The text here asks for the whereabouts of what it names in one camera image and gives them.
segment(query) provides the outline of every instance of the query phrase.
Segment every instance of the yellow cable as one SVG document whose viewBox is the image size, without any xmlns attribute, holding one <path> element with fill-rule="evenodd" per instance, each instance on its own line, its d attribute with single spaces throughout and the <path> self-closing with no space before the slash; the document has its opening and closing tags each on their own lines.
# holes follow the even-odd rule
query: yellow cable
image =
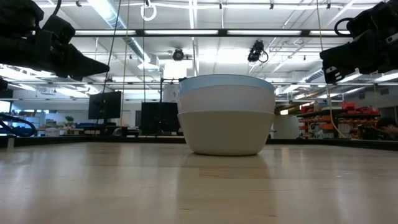
<svg viewBox="0 0 398 224">
<path fill-rule="evenodd" d="M 123 71 L 123 87 L 122 87 L 122 108 L 120 114 L 120 129 L 123 126 L 123 107 L 124 107 L 124 82 L 126 81 L 126 67 L 127 67 L 127 46 L 128 46 L 128 33 L 129 33 L 129 21 L 130 21 L 130 0 L 127 7 L 127 27 L 126 27 L 126 48 L 124 49 L 124 71 Z"/>
<path fill-rule="evenodd" d="M 320 42 L 321 42 L 321 51 L 323 51 L 323 42 L 322 42 L 322 28 L 321 28 L 321 17 L 319 16 L 319 2 L 317 0 L 317 15 L 318 15 L 318 26 L 319 26 L 319 37 L 320 37 Z M 334 117 L 333 117 L 333 112 L 331 110 L 331 97 L 330 97 L 330 89 L 329 85 L 326 85 L 326 94 L 328 95 L 328 100 L 329 100 L 329 109 L 330 109 L 330 120 L 333 125 L 333 127 L 336 129 L 336 131 L 343 136 L 344 138 L 347 138 L 341 131 L 336 127 L 336 124 L 334 122 Z"/>
</svg>

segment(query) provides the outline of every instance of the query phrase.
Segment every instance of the fluorescent light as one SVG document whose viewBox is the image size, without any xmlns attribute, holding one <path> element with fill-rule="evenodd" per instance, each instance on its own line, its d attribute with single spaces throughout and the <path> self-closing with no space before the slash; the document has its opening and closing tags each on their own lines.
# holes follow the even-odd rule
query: fluorescent light
<svg viewBox="0 0 398 224">
<path fill-rule="evenodd" d="M 390 74 L 390 75 L 383 75 L 382 77 L 377 78 L 374 81 L 375 82 L 384 82 L 384 81 L 392 80 L 392 79 L 395 79 L 395 78 L 398 78 L 398 73 L 393 73 L 393 74 Z"/>
<path fill-rule="evenodd" d="M 331 93 L 331 94 L 330 94 L 330 97 L 337 96 L 338 94 L 339 94 L 339 93 Z M 328 98 L 328 95 L 327 95 L 327 94 L 320 95 L 320 96 L 318 96 L 318 98 L 326 99 L 326 98 Z"/>
<path fill-rule="evenodd" d="M 13 84 L 8 84 L 9 86 L 13 86 L 13 87 L 18 87 L 18 88 L 22 88 L 24 90 L 30 90 L 30 91 L 36 91 L 35 88 L 29 86 L 29 85 L 25 85 L 25 84 L 19 84 L 19 85 L 13 85 Z"/>
<path fill-rule="evenodd" d="M 228 30 L 228 35 L 300 35 L 301 30 Z"/>
<path fill-rule="evenodd" d="M 57 92 L 72 97 L 87 97 L 87 95 L 84 93 L 80 93 L 79 91 L 70 90 L 66 88 L 57 88 Z"/>
<path fill-rule="evenodd" d="M 289 114 L 288 110 L 280 111 L 280 115 L 288 115 L 288 114 Z"/>
<path fill-rule="evenodd" d="M 354 80 L 355 78 L 358 78 L 358 77 L 360 77 L 361 75 L 362 75 L 362 74 L 355 74 L 355 75 L 346 77 L 345 79 L 338 81 L 338 83 L 344 83 L 344 82 L 348 82 L 348 81 Z"/>
<path fill-rule="evenodd" d="M 13 80 L 39 80 L 32 75 L 27 75 L 7 67 L 4 67 L 3 69 L 0 68 L 0 76 Z"/>
<path fill-rule="evenodd" d="M 144 94 L 144 90 L 124 90 L 124 94 Z M 159 94 L 158 90 L 145 90 L 145 94 Z"/>
<path fill-rule="evenodd" d="M 342 34 L 351 34 L 348 30 L 339 30 Z M 310 35 L 319 35 L 319 30 L 311 30 Z M 321 35 L 335 35 L 337 36 L 336 32 L 333 30 L 321 30 Z"/>
<path fill-rule="evenodd" d="M 303 106 L 310 106 L 310 105 L 311 105 L 311 103 L 306 103 L 306 104 L 300 105 L 300 110 L 301 110 L 301 108 L 302 108 Z"/>
<path fill-rule="evenodd" d="M 355 89 L 349 90 L 349 91 L 347 91 L 347 92 L 345 92 L 345 93 L 346 93 L 346 94 L 350 94 L 350 93 L 354 93 L 354 92 L 356 92 L 356 91 L 358 91 L 358 90 L 361 90 L 361 89 L 363 89 L 363 87 L 361 87 L 361 88 L 355 88 Z"/>
<path fill-rule="evenodd" d="M 76 30 L 76 35 L 136 35 L 135 30 Z"/>
<path fill-rule="evenodd" d="M 149 35 L 217 35 L 218 30 L 145 30 Z"/>
<path fill-rule="evenodd" d="M 306 97 L 306 94 L 300 94 L 300 95 L 295 96 L 294 99 L 295 100 L 299 100 L 299 99 L 304 98 L 304 97 Z"/>
<path fill-rule="evenodd" d="M 144 69 L 144 63 L 141 63 L 137 66 L 140 70 Z M 159 66 L 151 64 L 151 63 L 145 63 L 145 70 L 155 70 L 155 71 L 159 71 Z"/>
<path fill-rule="evenodd" d="M 310 85 L 290 85 L 289 87 L 287 87 L 285 89 L 285 91 L 283 92 L 283 94 L 285 93 L 290 93 L 291 91 L 297 89 L 298 87 L 311 87 Z"/>
</svg>

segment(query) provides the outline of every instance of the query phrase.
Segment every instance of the wooden table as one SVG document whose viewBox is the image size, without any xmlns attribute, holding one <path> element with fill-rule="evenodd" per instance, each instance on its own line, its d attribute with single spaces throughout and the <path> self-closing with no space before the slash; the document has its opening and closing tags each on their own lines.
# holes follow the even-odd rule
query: wooden table
<svg viewBox="0 0 398 224">
<path fill-rule="evenodd" d="M 258 156 L 185 144 L 87 142 L 0 152 L 1 223 L 337 224 L 398 220 L 398 154 L 266 146 Z"/>
</svg>

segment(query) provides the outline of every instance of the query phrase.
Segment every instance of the stacked bowls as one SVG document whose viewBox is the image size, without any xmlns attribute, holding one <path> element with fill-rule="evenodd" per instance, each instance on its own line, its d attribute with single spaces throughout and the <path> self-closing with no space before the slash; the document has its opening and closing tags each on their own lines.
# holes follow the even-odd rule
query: stacked bowls
<svg viewBox="0 0 398 224">
<path fill-rule="evenodd" d="M 257 154 L 267 141 L 274 108 L 274 87 L 254 77 L 201 75 L 178 87 L 178 119 L 198 154 Z"/>
</svg>

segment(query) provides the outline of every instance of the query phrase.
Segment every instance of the black monitor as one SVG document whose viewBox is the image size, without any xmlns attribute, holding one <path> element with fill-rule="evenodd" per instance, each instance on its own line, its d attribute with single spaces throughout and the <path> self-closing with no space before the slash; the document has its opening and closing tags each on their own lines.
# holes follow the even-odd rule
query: black monitor
<svg viewBox="0 0 398 224">
<path fill-rule="evenodd" d="M 177 132 L 180 129 L 177 103 L 142 103 L 141 125 L 143 135 Z"/>
<path fill-rule="evenodd" d="M 88 119 L 120 118 L 122 92 L 90 95 Z"/>
</svg>

